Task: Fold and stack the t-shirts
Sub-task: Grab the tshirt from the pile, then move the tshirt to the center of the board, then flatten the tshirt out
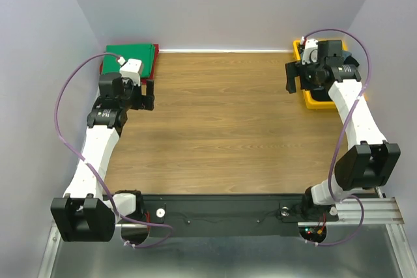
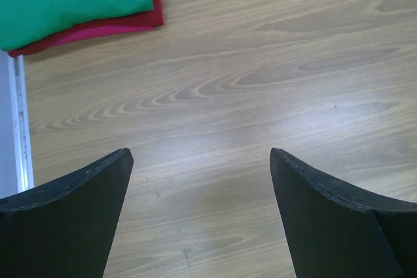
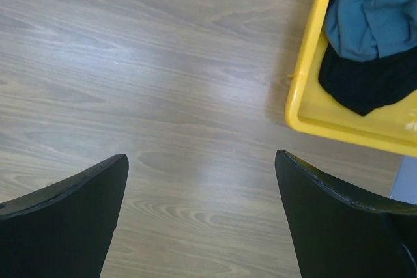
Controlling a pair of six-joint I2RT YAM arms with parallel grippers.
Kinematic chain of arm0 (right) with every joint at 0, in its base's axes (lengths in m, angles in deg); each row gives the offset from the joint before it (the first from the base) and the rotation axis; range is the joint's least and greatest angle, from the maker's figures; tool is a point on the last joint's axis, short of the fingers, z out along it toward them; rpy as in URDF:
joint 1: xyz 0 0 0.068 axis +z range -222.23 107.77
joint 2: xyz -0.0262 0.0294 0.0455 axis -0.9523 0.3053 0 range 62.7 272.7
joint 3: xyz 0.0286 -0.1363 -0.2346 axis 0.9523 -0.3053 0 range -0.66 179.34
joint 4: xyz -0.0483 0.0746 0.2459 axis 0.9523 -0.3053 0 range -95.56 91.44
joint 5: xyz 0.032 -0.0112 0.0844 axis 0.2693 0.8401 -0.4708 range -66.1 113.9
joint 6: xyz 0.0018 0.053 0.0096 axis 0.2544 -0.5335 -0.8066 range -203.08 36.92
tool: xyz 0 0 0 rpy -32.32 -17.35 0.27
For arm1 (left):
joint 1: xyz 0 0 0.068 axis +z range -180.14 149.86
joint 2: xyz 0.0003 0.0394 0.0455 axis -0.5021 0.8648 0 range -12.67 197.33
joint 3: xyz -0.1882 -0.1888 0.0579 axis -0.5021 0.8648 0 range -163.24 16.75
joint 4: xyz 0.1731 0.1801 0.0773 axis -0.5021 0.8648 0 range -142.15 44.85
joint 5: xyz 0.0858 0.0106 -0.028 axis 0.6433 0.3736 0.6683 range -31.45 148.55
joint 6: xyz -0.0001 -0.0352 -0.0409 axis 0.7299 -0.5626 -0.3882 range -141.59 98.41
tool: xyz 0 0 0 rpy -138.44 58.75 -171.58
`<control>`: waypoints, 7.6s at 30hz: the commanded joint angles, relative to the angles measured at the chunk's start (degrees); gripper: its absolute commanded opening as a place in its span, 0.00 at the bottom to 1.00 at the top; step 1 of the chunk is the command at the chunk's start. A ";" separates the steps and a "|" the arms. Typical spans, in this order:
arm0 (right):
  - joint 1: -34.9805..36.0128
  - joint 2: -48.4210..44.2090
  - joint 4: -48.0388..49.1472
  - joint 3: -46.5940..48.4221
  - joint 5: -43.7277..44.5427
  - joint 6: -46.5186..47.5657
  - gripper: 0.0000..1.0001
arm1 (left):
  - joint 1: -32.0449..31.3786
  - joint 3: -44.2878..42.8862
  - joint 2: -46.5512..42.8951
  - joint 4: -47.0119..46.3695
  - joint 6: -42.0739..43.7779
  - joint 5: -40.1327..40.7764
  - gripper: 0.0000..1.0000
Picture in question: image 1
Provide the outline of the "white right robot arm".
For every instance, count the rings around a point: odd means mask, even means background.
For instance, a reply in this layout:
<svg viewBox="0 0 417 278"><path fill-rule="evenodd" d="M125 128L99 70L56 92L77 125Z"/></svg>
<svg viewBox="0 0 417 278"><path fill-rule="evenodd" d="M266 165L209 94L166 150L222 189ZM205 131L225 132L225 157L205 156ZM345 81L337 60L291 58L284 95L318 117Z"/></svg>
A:
<svg viewBox="0 0 417 278"><path fill-rule="evenodd" d="M321 43L317 51L314 62L285 65L285 88L296 92L298 78L302 89L324 89L343 123L339 140L347 140L348 150L341 158L333 156L328 178L303 194L300 215L305 219L325 215L357 189L385 186L401 155L399 145L389 142L374 121L357 66L347 63L339 48Z"/></svg>

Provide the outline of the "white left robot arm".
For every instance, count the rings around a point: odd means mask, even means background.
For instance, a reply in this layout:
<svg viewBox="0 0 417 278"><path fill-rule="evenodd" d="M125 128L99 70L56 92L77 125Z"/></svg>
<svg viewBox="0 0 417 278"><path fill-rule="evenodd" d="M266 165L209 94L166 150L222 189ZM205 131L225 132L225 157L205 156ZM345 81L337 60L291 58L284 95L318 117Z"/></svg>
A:
<svg viewBox="0 0 417 278"><path fill-rule="evenodd" d="M149 221L140 191L119 191L108 197L101 186L129 109L152 109L153 87L141 93L139 70L102 74L99 96L87 116L85 143L70 185L54 198L51 213L66 242L108 242L124 215L129 221Z"/></svg>

